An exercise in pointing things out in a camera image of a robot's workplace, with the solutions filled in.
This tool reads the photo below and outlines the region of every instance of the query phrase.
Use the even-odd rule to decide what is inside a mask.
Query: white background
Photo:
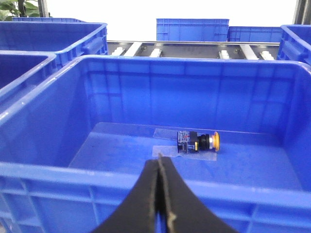
[[[156,40],[157,18],[228,18],[230,26],[292,24],[296,0],[47,0],[53,17],[108,24],[108,40]]]

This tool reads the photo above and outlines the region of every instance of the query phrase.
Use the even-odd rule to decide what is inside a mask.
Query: blue plastic crate
[[[0,113],[56,71],[56,55],[0,51]]]
[[[156,19],[156,39],[162,41],[227,41],[229,19]]]
[[[229,27],[228,41],[280,42],[280,27]]]
[[[277,59],[311,65],[311,25],[283,25]]]
[[[60,68],[75,57],[107,54],[105,23],[0,22],[0,50],[49,51]]]
[[[311,67],[292,61],[75,59],[0,115],[1,222],[90,231],[180,129],[220,133],[216,160],[172,158],[216,215],[311,232]]]
[[[65,22],[65,23],[83,23],[84,22],[76,18],[53,18],[53,17],[12,17],[12,21]]]

